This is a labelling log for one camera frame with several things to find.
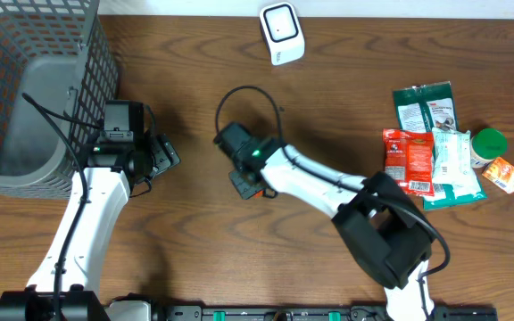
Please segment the green lid jar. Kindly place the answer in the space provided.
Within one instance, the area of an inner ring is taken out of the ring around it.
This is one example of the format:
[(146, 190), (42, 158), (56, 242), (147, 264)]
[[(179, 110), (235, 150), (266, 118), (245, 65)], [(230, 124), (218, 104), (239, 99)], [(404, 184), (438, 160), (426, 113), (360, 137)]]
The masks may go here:
[(482, 168), (507, 152), (508, 141), (505, 135), (494, 128), (485, 128), (471, 138), (471, 167)]

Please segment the red packet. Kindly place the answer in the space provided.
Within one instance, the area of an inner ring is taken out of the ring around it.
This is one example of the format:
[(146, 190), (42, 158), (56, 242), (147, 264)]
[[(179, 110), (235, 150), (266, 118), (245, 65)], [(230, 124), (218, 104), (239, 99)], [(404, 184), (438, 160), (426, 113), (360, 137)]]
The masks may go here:
[(250, 199), (262, 197), (264, 195), (264, 192), (265, 192), (265, 190), (260, 190), (257, 193), (253, 194), (252, 196), (250, 196)]

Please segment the red snack bag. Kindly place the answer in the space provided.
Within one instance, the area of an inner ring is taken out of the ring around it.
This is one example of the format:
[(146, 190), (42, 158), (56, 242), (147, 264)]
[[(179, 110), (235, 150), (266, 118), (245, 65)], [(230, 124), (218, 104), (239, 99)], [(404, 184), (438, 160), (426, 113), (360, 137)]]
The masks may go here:
[(385, 144), (385, 173), (407, 194), (434, 196), (433, 134), (384, 129), (382, 139)]

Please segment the orange Kleenex tissue pack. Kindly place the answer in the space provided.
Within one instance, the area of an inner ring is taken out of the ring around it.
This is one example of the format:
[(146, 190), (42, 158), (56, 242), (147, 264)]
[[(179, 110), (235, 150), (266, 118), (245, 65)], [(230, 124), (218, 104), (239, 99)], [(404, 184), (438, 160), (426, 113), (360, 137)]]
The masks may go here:
[(494, 159), (485, 168), (482, 175), (505, 193), (514, 193), (514, 166), (502, 157)]

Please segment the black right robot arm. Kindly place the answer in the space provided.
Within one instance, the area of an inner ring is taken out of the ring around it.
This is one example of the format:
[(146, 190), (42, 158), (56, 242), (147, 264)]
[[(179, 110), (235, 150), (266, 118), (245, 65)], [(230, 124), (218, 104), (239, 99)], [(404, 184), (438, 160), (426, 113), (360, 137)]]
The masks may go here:
[(219, 147), (234, 164), (230, 179), (243, 198), (270, 190), (326, 214), (356, 263), (384, 287), (391, 319), (432, 319), (428, 262), (440, 235), (388, 175), (348, 175), (276, 138), (226, 139)]

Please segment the white small packet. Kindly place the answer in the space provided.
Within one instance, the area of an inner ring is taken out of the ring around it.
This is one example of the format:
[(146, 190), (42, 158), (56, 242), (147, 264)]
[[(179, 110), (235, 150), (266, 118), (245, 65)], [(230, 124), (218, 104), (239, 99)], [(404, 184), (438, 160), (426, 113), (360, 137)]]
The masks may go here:
[(451, 185), (455, 197), (481, 192), (470, 160), (470, 132), (433, 128), (435, 160), (432, 182)]

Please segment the green white 3M package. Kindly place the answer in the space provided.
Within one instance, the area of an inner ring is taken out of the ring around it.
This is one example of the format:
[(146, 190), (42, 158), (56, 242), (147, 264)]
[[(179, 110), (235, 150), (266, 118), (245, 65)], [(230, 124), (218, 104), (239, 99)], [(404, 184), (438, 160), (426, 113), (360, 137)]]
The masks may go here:
[[(393, 91), (396, 117), (400, 129), (416, 133), (431, 132), (433, 128), (461, 132), (449, 82), (412, 86)], [(435, 143), (433, 150), (435, 160)], [(425, 196), (426, 210), (439, 210), (479, 202), (487, 198), (484, 188), (476, 195), (454, 196), (451, 185), (434, 184), (434, 196)]]

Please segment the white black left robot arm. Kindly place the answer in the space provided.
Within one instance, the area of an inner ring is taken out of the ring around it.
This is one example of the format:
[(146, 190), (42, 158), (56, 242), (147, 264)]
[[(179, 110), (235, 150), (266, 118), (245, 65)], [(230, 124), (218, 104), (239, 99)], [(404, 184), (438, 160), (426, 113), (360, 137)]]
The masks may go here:
[(162, 320), (150, 299), (128, 294), (104, 306), (100, 277), (113, 228), (136, 185), (179, 163), (146, 104), (109, 101), (75, 159), (70, 199), (53, 242), (22, 291), (4, 292), (0, 320)]

